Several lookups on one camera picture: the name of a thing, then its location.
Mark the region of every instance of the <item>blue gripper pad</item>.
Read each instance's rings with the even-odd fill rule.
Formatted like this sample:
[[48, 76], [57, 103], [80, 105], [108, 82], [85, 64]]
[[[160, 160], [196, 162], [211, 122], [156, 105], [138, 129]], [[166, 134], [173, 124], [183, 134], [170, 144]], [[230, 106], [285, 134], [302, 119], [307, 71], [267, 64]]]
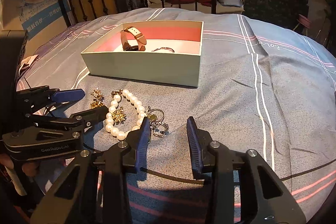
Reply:
[[82, 89], [60, 90], [56, 91], [55, 94], [50, 97], [50, 99], [55, 103], [64, 103], [71, 101], [79, 101], [83, 99], [84, 96], [85, 92]]

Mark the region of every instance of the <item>brown leather strap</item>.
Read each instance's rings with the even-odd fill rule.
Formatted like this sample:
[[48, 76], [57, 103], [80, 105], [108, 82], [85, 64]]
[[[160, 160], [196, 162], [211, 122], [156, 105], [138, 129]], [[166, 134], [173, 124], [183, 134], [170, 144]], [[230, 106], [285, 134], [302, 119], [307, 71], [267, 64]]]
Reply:
[[129, 26], [126, 29], [123, 29], [120, 31], [120, 38], [121, 38], [121, 44], [123, 45], [123, 50], [127, 51], [130, 48], [130, 44], [128, 43], [126, 33], [130, 33], [134, 36], [135, 40], [138, 42], [139, 51], [143, 52], [145, 51], [145, 45], [147, 44], [146, 38], [143, 36], [143, 34], [135, 27]]

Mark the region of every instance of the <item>pink stool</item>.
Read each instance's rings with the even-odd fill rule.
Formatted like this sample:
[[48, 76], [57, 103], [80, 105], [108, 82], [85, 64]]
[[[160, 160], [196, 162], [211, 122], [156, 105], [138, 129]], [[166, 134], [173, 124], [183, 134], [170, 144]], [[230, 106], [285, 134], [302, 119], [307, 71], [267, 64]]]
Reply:
[[295, 29], [300, 24], [302, 24], [305, 27], [305, 29], [306, 29], [306, 36], [308, 36], [308, 29], [310, 28], [311, 21], [308, 18], [306, 18], [305, 16], [299, 15], [298, 24], [295, 26], [295, 28], [293, 29], [293, 31], [295, 31]]

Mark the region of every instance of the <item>jewelry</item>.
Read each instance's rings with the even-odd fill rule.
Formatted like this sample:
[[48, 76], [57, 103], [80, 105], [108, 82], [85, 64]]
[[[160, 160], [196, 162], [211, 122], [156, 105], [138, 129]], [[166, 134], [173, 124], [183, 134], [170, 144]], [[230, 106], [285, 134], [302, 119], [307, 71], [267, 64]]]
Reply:
[[156, 48], [155, 50], [152, 50], [152, 52], [156, 52], [158, 50], [169, 50], [171, 52], [175, 52], [172, 48], [168, 48], [168, 47]]
[[[161, 109], [151, 108], [149, 106], [148, 110], [145, 111], [145, 108], [142, 106], [142, 102], [139, 101], [137, 97], [133, 96], [133, 94], [129, 92], [129, 90], [116, 90], [111, 92], [111, 96], [113, 97], [113, 101], [111, 102], [109, 113], [107, 113], [106, 115], [105, 129], [107, 132], [111, 133], [112, 136], [117, 137], [119, 141], [124, 140], [130, 131], [138, 130], [143, 122], [144, 117], [148, 117], [154, 136], [162, 138], [164, 135], [166, 135], [169, 130], [169, 126], [163, 122], [165, 114]], [[134, 126], [132, 130], [127, 131], [126, 133], [123, 131], [119, 131], [118, 128], [113, 126], [114, 123], [123, 122], [126, 120], [126, 115], [124, 114], [123, 108], [120, 107], [120, 109], [117, 110], [118, 103], [121, 101], [122, 96], [134, 105], [138, 113], [136, 126]], [[155, 112], [160, 112], [162, 114], [162, 117], [158, 118]]]
[[[134, 36], [135, 40], [138, 42], [137, 46], [130, 46], [127, 40], [126, 33], [130, 33]], [[143, 34], [137, 29], [132, 26], [129, 26], [122, 31], [120, 31], [120, 39], [121, 44], [123, 46], [124, 51], [139, 51], [144, 52], [145, 51], [145, 45], [147, 44], [146, 38], [143, 36]]]
[[[133, 130], [138, 130], [142, 124], [142, 121], [147, 114], [145, 113], [145, 108], [142, 106], [142, 102], [138, 100], [131, 92], [128, 90], [116, 90], [111, 93], [113, 100], [111, 102], [111, 106], [109, 108], [109, 113], [106, 114], [106, 126], [105, 129], [107, 132], [111, 133], [112, 136], [117, 137], [119, 141], [124, 140], [128, 133]], [[114, 127], [114, 123], [126, 121], [126, 115], [124, 114], [124, 110], [122, 107], [117, 110], [118, 103], [121, 101], [121, 96], [125, 97], [127, 100], [131, 102], [136, 108], [138, 113], [138, 120], [136, 122], [136, 126], [134, 126], [130, 131], [126, 133], [123, 131], [119, 131], [118, 128]]]
[[91, 109], [104, 105], [102, 102], [104, 95], [101, 93], [99, 88], [96, 88], [93, 92], [90, 93], [90, 95], [94, 97], [93, 102], [90, 103]]

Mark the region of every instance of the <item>blue sign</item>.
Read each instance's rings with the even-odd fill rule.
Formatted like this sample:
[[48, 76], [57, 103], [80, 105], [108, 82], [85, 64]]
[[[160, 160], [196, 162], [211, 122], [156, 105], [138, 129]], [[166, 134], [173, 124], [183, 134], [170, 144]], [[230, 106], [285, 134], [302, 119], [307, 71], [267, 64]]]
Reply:
[[[70, 11], [67, 0], [63, 0], [65, 9], [67, 12]], [[49, 7], [33, 15], [31, 18], [27, 19], [22, 23], [24, 30], [28, 31], [29, 39], [33, 38], [40, 31], [42, 31], [46, 26], [48, 26], [53, 21], [57, 20], [62, 16], [61, 8], [58, 2], [50, 5]]]

